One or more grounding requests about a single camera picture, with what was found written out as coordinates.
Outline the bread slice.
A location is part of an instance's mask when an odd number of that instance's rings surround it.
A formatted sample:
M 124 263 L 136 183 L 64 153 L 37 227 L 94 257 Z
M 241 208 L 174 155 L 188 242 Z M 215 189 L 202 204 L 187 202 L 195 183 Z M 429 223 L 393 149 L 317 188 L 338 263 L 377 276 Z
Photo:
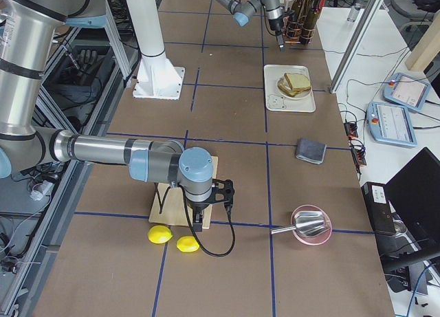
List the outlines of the bread slice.
M 287 81 L 288 87 L 291 89 L 311 88 L 311 82 L 304 74 L 284 73 L 284 79 Z

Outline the white plate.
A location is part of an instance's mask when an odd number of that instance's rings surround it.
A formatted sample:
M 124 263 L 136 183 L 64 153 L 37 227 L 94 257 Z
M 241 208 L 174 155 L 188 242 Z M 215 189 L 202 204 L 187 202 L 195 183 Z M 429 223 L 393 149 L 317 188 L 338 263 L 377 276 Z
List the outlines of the white plate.
M 293 99 L 305 98 L 311 92 L 310 87 L 308 89 L 290 89 L 288 87 L 287 81 L 284 78 L 278 79 L 277 88 L 278 88 L 279 92 L 281 92 L 284 96 L 287 96 L 288 98 L 293 98 Z

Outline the toast with fried egg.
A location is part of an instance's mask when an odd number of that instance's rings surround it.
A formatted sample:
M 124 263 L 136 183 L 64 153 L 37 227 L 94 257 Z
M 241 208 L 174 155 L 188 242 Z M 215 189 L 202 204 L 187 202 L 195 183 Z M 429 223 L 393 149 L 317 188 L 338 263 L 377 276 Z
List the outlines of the toast with fried egg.
M 277 87 L 280 92 L 291 98 L 297 96 L 300 93 L 299 90 L 291 89 L 290 87 L 288 87 L 284 78 L 280 78 L 278 80 Z

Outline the cream serving tray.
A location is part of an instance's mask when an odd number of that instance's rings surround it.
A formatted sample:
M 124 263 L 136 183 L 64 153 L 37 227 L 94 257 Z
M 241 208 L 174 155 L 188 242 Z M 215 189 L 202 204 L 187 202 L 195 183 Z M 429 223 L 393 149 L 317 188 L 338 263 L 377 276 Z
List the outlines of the cream serving tray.
M 265 106 L 270 111 L 316 110 L 309 71 L 300 65 L 264 66 Z

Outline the green wine bottle front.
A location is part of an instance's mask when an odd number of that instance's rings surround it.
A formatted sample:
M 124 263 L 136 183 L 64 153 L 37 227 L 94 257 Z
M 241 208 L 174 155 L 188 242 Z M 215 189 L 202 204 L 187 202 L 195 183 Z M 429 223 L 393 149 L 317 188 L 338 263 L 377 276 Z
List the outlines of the green wine bottle front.
M 309 0 L 294 0 L 290 8 L 290 15 L 293 15 L 296 20 L 304 16 L 308 1 Z

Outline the green wine bottle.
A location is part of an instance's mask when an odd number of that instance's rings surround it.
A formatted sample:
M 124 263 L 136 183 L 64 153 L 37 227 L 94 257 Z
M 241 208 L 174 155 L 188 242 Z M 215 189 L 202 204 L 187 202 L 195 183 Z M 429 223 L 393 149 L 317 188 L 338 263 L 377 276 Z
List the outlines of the green wine bottle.
M 298 23 L 300 26 L 299 42 L 308 44 L 314 34 L 316 22 L 320 16 L 325 0 L 301 0 Z
M 309 0 L 294 0 L 290 8 L 290 15 L 293 15 L 296 20 L 304 16 L 308 1 Z

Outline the yellow lemon right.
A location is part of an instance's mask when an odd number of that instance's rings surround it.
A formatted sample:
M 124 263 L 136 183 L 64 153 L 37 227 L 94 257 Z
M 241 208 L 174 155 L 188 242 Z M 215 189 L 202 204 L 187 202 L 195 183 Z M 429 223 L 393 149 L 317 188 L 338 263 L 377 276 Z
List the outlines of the yellow lemon right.
M 178 238 L 176 247 L 180 252 L 191 253 L 198 251 L 200 245 L 194 236 L 182 236 Z

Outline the yellow lemon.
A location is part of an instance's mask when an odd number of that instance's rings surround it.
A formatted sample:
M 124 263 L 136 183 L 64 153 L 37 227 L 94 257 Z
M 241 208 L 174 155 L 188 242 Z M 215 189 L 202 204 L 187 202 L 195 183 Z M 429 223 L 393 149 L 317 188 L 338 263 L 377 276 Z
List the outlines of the yellow lemon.
M 194 236 L 182 236 L 178 238 L 176 247 L 180 252 L 191 253 L 198 251 L 200 245 Z
M 151 243 L 163 244 L 167 243 L 173 238 L 173 233 L 167 226 L 156 225 L 150 228 L 147 237 Z

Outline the green wine bottle middle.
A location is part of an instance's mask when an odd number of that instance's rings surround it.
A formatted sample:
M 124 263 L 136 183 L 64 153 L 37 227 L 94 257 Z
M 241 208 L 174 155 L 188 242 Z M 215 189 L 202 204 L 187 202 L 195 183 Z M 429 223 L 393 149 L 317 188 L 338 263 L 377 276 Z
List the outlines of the green wine bottle middle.
M 308 44 L 314 34 L 316 22 L 320 16 L 325 0 L 301 0 L 298 23 L 300 26 L 299 42 Z

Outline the wooden cutting board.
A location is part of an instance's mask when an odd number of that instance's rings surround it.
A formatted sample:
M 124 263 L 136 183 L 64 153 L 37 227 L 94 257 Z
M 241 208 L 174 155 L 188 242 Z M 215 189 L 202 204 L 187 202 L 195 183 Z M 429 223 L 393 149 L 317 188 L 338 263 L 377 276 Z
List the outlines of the wooden cutting board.
M 212 156 L 212 163 L 214 167 L 213 175 L 215 177 L 217 175 L 217 167 L 218 167 L 217 156 Z M 158 184 L 157 189 L 162 202 L 164 198 L 164 193 L 167 188 L 168 188 L 168 184 Z M 205 229 L 207 230 L 210 228 L 211 214 L 212 214 L 212 205 L 209 205 L 203 211 L 203 220 L 202 220 L 203 230 Z M 169 190 L 165 198 L 162 213 L 160 213 L 159 198 L 158 198 L 158 194 L 156 193 L 148 220 L 150 223 L 164 224 L 167 226 L 188 227 L 188 222 L 186 220 L 186 216 L 184 212 L 184 204 L 182 200 L 181 190 L 178 188 L 172 188 Z

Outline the yellow lemon left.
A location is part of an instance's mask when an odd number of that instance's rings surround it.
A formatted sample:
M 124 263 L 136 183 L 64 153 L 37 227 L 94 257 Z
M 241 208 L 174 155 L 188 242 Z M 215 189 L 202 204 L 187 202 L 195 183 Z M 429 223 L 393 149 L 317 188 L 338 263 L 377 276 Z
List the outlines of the yellow lemon left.
M 173 238 L 173 233 L 167 226 L 156 225 L 150 228 L 147 237 L 151 243 L 163 244 L 167 243 Z

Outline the clear water bottle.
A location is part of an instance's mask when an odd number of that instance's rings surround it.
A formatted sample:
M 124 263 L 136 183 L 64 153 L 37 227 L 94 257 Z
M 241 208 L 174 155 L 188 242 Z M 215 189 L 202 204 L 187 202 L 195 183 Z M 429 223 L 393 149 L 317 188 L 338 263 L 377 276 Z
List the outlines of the clear water bottle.
M 348 22 L 355 22 L 362 7 L 362 0 L 353 0 L 350 12 L 346 18 Z

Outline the pink bowl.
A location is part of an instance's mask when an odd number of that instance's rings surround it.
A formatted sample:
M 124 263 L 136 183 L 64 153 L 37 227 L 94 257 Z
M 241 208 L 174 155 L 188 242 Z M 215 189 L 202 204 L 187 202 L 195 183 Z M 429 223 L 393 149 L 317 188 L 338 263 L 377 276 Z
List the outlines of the pink bowl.
M 293 235 L 305 245 L 326 243 L 333 230 L 327 213 L 313 205 L 297 207 L 291 214 L 291 224 L 296 226 L 296 229 L 292 230 Z

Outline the metal scoop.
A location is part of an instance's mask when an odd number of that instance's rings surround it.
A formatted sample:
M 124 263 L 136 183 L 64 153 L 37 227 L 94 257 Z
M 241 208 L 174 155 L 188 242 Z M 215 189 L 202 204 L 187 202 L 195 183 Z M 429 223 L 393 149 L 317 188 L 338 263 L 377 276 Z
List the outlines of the metal scoop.
M 294 231 L 302 238 L 317 237 L 329 230 L 323 212 L 317 210 L 303 210 L 294 215 L 293 223 L 289 226 L 273 228 L 271 234 Z

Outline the orange black adapter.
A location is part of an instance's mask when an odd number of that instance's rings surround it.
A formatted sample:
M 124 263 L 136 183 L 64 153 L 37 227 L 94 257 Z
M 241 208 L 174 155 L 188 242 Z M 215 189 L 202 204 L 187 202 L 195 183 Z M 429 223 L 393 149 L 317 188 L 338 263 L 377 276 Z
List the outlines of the orange black adapter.
M 353 162 L 356 169 L 359 170 L 361 166 L 366 166 L 366 148 L 364 143 L 358 137 L 358 126 L 355 122 L 346 121 L 344 123 L 344 130 L 348 137 Z

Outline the dark grey folded cloth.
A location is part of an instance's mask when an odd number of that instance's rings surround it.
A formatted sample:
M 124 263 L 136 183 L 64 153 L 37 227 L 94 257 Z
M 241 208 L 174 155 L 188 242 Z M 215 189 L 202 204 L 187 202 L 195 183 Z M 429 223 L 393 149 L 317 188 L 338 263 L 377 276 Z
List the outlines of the dark grey folded cloth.
M 327 145 L 321 142 L 300 138 L 296 147 L 296 158 L 312 164 L 324 162 Z

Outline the teach pendant far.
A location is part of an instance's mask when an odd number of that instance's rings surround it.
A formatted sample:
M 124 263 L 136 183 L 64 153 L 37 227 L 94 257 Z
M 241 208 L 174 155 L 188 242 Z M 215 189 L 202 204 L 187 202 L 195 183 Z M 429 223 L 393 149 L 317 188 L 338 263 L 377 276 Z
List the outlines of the teach pendant far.
M 393 74 L 383 90 L 383 97 L 390 102 L 407 107 L 414 112 L 420 112 L 428 94 L 430 83 L 417 79 L 408 74 Z

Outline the teach pendant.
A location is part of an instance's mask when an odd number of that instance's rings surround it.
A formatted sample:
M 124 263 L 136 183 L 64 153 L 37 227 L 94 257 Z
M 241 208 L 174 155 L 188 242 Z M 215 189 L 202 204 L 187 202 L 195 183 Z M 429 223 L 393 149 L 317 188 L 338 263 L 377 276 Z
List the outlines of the teach pendant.
M 366 122 L 374 140 L 384 144 L 417 146 L 417 139 L 406 107 L 385 102 L 371 102 Z
M 414 112 L 420 112 L 428 94 L 430 83 L 417 79 L 408 74 L 393 74 L 383 90 L 383 97 L 390 102 L 407 107 Z

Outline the teach pendant near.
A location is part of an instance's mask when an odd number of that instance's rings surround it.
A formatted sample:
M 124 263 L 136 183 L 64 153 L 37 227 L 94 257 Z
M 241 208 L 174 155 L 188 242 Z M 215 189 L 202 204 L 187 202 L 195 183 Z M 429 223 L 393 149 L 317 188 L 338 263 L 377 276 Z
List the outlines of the teach pendant near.
M 374 140 L 384 144 L 417 146 L 417 139 L 406 107 L 385 102 L 371 102 L 366 122 Z

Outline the black computer box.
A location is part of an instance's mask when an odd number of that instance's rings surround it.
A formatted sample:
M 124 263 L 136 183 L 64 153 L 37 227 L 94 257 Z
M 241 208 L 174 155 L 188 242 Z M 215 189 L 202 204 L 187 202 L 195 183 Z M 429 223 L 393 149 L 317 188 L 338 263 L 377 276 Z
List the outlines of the black computer box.
M 396 235 L 391 207 L 386 197 L 384 185 L 376 182 L 365 182 L 361 189 L 369 221 L 375 234 Z

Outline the black laptop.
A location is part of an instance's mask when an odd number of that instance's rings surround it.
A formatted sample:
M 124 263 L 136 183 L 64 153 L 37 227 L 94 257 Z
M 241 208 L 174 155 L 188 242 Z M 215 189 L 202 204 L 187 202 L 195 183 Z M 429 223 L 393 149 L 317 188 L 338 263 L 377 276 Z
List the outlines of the black laptop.
M 418 262 L 439 262 L 439 159 L 422 148 L 385 185 L 386 197 L 421 249 L 396 259 L 384 259 L 391 272 Z

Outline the aluminium frame post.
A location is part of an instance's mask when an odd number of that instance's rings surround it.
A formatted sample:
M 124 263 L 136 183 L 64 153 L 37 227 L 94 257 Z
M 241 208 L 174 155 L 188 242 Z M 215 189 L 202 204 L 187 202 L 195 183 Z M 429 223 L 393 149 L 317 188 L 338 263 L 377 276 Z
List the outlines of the aluminium frame post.
M 383 1 L 384 0 L 368 1 L 368 4 L 364 9 L 362 16 L 360 17 L 360 21 L 355 28 L 351 40 L 349 41 L 344 56 L 342 57 L 340 64 L 338 65 L 335 76 L 331 81 L 331 85 L 329 87 L 329 92 L 331 94 L 335 94 L 337 92 L 345 74 L 348 71 L 351 61 L 358 51 L 358 48 L 360 46 L 360 43 L 362 42 L 362 39 L 364 38 L 364 35 L 366 34 L 366 31 L 373 21 L 375 13 L 379 10 Z

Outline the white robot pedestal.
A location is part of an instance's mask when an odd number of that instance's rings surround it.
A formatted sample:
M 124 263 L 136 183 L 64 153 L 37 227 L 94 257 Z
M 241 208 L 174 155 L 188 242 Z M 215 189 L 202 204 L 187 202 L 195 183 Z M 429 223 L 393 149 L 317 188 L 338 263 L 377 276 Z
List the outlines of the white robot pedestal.
M 174 66 L 166 55 L 156 1 L 126 0 L 126 3 L 142 56 L 133 96 L 179 99 L 185 69 Z

